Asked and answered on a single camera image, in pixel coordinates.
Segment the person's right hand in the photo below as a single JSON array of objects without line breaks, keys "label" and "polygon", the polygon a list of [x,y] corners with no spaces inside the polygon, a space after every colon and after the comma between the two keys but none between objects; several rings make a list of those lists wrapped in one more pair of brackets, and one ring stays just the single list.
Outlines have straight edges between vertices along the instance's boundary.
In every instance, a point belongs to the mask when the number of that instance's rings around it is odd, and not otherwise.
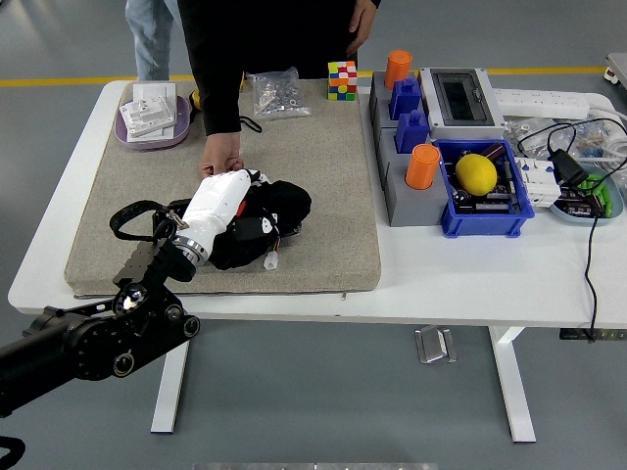
[{"label": "person's right hand", "polygon": [[240,157],[240,133],[216,133],[207,137],[199,161],[202,177],[213,176],[227,171],[244,168]]}]

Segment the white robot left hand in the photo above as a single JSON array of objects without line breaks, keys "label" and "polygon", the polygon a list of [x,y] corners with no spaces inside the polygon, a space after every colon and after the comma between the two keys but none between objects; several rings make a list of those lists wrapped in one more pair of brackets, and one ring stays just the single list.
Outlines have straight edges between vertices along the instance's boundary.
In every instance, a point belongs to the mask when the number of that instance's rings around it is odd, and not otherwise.
[{"label": "white robot left hand", "polygon": [[177,232],[176,240],[190,240],[207,251],[226,230],[251,185],[269,182],[261,171],[247,169],[204,178],[182,217],[187,227]]}]

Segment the person's left hand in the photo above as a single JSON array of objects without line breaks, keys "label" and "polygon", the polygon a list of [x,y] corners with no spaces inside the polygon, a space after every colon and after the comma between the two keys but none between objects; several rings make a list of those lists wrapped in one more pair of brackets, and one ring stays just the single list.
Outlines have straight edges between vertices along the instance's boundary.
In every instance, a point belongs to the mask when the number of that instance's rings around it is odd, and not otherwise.
[{"label": "person's left hand", "polygon": [[349,32],[355,37],[348,45],[346,54],[354,56],[370,36],[378,7],[371,0],[356,0],[349,22]]}]

